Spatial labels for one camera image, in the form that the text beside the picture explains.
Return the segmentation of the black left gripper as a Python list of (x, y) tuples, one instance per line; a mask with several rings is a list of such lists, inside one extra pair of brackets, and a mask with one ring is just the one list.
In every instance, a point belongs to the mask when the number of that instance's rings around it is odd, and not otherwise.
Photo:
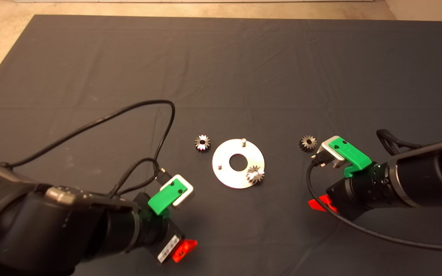
[(185, 235), (172, 219), (157, 215), (152, 210), (148, 204), (149, 199), (146, 193), (138, 193), (136, 196), (139, 207), (136, 248), (147, 250), (160, 265), (171, 259), (179, 263), (198, 246), (198, 241), (184, 239)]

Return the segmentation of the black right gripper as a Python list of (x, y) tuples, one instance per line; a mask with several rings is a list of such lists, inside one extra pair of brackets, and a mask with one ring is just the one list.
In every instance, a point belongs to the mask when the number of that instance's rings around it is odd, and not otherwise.
[[(396, 193), (391, 187), (388, 165), (373, 163), (352, 177), (342, 178), (327, 188), (319, 200), (335, 213), (348, 220), (356, 220), (373, 209), (396, 206)], [(316, 199), (308, 201), (313, 210), (326, 212)]]

